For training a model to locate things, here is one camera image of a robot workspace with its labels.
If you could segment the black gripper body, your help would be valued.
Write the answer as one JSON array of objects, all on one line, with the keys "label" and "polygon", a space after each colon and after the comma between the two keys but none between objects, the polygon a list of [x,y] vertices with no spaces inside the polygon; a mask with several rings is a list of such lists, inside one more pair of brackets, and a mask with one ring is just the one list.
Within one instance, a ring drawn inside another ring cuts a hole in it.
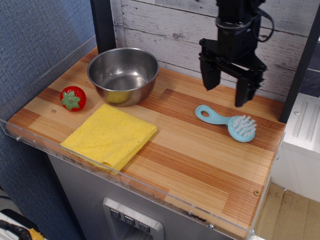
[{"label": "black gripper body", "polygon": [[203,38],[200,57],[217,62],[217,68],[222,72],[236,78],[241,76],[257,76],[263,81],[263,73],[267,66],[256,56],[259,42],[260,24],[229,24],[218,23],[217,40]]}]

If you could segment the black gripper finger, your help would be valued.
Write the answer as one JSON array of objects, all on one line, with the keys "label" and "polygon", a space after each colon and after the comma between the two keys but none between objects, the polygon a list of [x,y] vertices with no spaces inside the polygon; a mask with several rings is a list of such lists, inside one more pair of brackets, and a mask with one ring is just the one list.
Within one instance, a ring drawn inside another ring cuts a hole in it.
[{"label": "black gripper finger", "polygon": [[214,89],[220,84],[221,71],[217,68],[217,62],[200,57],[200,70],[203,85],[207,91]]},{"label": "black gripper finger", "polygon": [[255,75],[243,75],[237,80],[235,106],[242,107],[248,101],[251,101],[260,87],[260,79]]}]

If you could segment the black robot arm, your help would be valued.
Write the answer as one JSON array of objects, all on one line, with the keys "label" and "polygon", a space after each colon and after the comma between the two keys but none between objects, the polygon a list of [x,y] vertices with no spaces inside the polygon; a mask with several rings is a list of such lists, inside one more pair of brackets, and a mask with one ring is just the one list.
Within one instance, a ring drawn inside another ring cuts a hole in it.
[{"label": "black robot arm", "polygon": [[217,1],[217,39],[200,40],[200,70],[204,87],[220,84],[221,73],[237,79],[235,106],[253,99],[266,65],[256,56],[262,12],[261,0]]}]

